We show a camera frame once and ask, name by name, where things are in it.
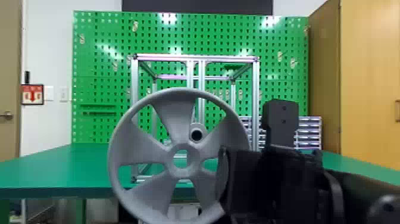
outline gray wheel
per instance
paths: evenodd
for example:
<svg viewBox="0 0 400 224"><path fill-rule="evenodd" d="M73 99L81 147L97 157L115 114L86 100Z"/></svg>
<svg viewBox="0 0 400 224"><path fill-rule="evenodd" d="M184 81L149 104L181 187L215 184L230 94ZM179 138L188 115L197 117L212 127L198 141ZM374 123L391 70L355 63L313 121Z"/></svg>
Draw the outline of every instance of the gray wheel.
<svg viewBox="0 0 400 224"><path fill-rule="evenodd" d="M190 137L192 112L197 98L207 99L220 108L225 118L200 141ZM142 132L132 121L141 108L152 105L170 134L172 144L165 146ZM112 134L108 149L108 173L112 188L121 204L132 215L150 223L211 223L224 211L215 196L215 172L202 167L209 158L217 158L220 146L249 150L245 129L238 115L228 104L207 92L190 88L158 91L138 101L124 114ZM187 150L187 167L177 168L173 157ZM118 168L138 163L161 163L165 171L144 183L124 189L118 180ZM202 214L191 220L171 220L167 217L174 188L179 179L190 179Z"/></svg>

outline light switch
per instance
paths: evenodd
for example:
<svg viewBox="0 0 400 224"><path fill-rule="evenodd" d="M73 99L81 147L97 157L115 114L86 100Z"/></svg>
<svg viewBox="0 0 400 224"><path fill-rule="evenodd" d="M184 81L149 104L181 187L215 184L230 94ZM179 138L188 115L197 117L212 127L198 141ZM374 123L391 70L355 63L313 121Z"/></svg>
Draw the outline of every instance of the light switch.
<svg viewBox="0 0 400 224"><path fill-rule="evenodd" d="M54 100L54 86L45 86L45 101Z"/></svg>
<svg viewBox="0 0 400 224"><path fill-rule="evenodd" d="M62 86L60 88L60 102L68 102L70 100L70 88Z"/></svg>

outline wheel spoke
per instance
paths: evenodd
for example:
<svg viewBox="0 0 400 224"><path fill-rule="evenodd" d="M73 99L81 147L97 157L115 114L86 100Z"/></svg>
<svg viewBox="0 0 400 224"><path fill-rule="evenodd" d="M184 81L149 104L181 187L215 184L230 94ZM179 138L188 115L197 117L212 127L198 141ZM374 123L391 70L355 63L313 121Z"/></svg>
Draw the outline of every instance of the wheel spoke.
<svg viewBox="0 0 400 224"><path fill-rule="evenodd" d="M242 123L226 116L198 145L202 159L217 158L221 146L249 150L249 141Z"/></svg>
<svg viewBox="0 0 400 224"><path fill-rule="evenodd" d="M173 143L187 143L196 98L180 92L152 103Z"/></svg>
<svg viewBox="0 0 400 224"><path fill-rule="evenodd" d="M202 209L207 209L217 201L215 196L215 172L201 170L191 178L196 190L197 199Z"/></svg>
<svg viewBox="0 0 400 224"><path fill-rule="evenodd" d="M167 215L177 179L163 172L127 191L133 200L140 200L149 208Z"/></svg>
<svg viewBox="0 0 400 224"><path fill-rule="evenodd" d="M137 163L164 163L167 148L133 122L122 123L110 142L118 166Z"/></svg>

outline green pegboard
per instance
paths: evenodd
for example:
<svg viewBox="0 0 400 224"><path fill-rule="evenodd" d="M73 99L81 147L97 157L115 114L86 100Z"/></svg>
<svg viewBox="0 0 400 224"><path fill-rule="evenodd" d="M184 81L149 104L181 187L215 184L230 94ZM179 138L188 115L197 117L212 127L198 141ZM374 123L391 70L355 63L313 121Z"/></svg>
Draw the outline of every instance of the green pegboard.
<svg viewBox="0 0 400 224"><path fill-rule="evenodd" d="M260 15L125 13L75 11L73 26L73 142L108 142L130 107L130 60L134 53L255 55L260 57L260 105L280 98L299 103L308 114L308 19ZM185 75L184 64L148 63L156 74ZM207 76L229 75L236 66L207 65ZM158 89L186 86L158 80ZM151 93L142 70L139 98ZM206 90L230 102L230 83L207 81ZM251 116L251 70L236 82L236 111ZM151 131L152 108L139 112L139 126ZM206 103L208 129L223 112ZM157 138L168 138L157 121Z"/></svg>

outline green table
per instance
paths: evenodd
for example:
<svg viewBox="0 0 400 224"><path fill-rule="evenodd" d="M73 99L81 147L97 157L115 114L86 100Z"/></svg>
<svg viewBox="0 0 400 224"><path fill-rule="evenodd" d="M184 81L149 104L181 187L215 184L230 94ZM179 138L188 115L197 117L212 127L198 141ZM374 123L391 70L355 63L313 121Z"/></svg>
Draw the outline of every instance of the green table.
<svg viewBox="0 0 400 224"><path fill-rule="evenodd" d="M0 163L0 198L4 199L0 223L5 223L2 220L8 218L7 199L10 198L112 197L107 173L107 147L107 144L66 145ZM400 185L400 172L396 170L328 152L324 152L323 163L327 169L357 173ZM132 187L129 167L120 169L120 176L124 187ZM192 185L179 183L174 197L180 200L193 199ZM85 200L81 205L84 215Z"/></svg>

